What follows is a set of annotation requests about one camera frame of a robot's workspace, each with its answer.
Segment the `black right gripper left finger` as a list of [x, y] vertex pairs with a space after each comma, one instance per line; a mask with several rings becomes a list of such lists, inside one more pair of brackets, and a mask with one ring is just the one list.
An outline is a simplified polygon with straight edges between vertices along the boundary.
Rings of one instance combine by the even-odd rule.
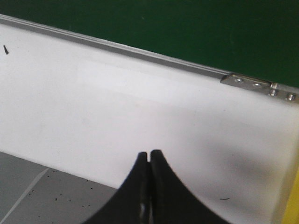
[[148, 224], [151, 169], [147, 153], [140, 152], [120, 188], [85, 224]]

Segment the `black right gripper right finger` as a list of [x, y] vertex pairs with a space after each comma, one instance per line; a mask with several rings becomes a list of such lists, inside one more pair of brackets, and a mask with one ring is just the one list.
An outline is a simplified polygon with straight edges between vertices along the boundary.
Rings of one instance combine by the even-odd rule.
[[162, 151], [150, 153], [155, 224], [227, 224], [198, 200], [172, 170]]

